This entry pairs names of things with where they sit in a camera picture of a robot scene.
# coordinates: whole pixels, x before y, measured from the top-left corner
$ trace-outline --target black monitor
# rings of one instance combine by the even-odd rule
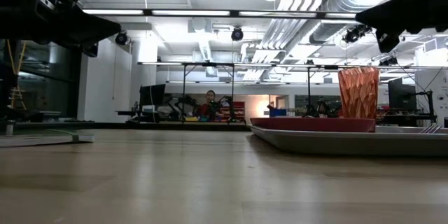
[[[165,84],[140,87],[140,106],[162,105]]]
[[[417,98],[415,86],[403,84],[401,78],[388,82],[389,107],[391,109],[404,109],[408,111],[417,110]]]

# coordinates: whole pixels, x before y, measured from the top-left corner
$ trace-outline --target camera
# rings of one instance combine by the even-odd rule
[[[345,41],[345,43],[355,43],[369,32],[372,32],[371,27],[363,24],[356,25],[354,28],[347,30],[347,33],[342,37],[342,40]]]
[[[241,27],[235,27],[232,31],[232,40],[233,41],[240,41],[243,39],[243,31],[241,30]]]
[[[126,31],[120,31],[118,32],[117,36],[115,37],[115,43],[121,46],[126,46],[131,42],[131,39],[126,35]]]

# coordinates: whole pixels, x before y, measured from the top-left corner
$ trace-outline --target orange vase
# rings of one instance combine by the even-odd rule
[[[379,70],[345,69],[338,73],[344,118],[377,117]]]

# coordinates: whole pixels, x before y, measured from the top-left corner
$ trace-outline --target glass wall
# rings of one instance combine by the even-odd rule
[[[5,41],[0,41],[2,63],[14,66],[18,72],[18,86],[10,94],[12,107],[75,118],[81,53],[54,43],[40,45],[33,41],[10,41],[9,47],[11,50]]]

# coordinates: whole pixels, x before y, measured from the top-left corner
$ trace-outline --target ceiling light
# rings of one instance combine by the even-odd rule
[[[182,83],[183,84],[183,81],[182,80],[168,80],[168,81],[166,81],[166,83]],[[196,83],[195,81],[186,81],[185,83]]]
[[[197,81],[196,83],[204,83],[204,84],[229,84],[225,81]]]
[[[310,67],[310,66],[295,65],[295,64],[280,64],[280,65],[278,65],[278,67],[294,67],[294,68],[302,67],[302,68],[306,68],[306,67]]]
[[[332,25],[359,25],[360,22],[356,20],[321,20],[322,24],[332,24]]]
[[[138,64],[157,65],[157,66],[181,66],[178,62],[138,62]]]
[[[227,10],[153,10],[154,16],[230,16]]]
[[[275,67],[275,64],[234,64],[236,67]]]
[[[142,10],[84,9],[83,12],[91,15],[143,15]]]
[[[255,81],[235,81],[234,84],[257,84]]]
[[[350,19],[355,20],[356,13],[325,13],[328,19]]]
[[[240,11],[242,17],[266,18],[315,18],[316,13],[308,11]]]

